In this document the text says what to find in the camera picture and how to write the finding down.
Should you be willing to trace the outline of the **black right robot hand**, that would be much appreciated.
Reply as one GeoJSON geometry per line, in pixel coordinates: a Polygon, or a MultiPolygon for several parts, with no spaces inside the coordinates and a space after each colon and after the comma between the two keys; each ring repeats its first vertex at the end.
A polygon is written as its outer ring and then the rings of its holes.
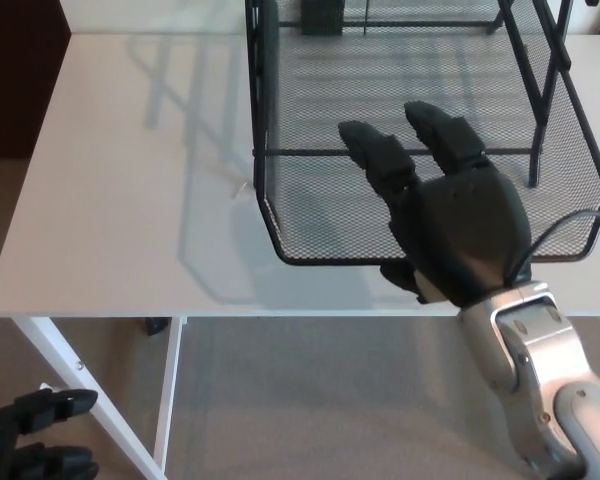
{"type": "Polygon", "coordinates": [[[512,181],[491,162],[470,123],[423,101],[405,116],[442,176],[421,179],[400,141],[367,122],[339,123],[353,162],[386,204],[388,227],[405,254],[381,275],[422,304],[464,308],[531,276],[513,267],[531,245],[531,228],[512,181]]]}

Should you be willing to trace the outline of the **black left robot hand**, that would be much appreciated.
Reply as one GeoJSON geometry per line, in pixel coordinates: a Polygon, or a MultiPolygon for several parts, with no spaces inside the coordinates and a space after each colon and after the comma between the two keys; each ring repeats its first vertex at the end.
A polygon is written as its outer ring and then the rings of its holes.
{"type": "Polygon", "coordinates": [[[18,438],[86,414],[98,393],[90,389],[39,389],[0,408],[0,479],[94,479],[100,471],[90,449],[33,443],[18,438]]]}

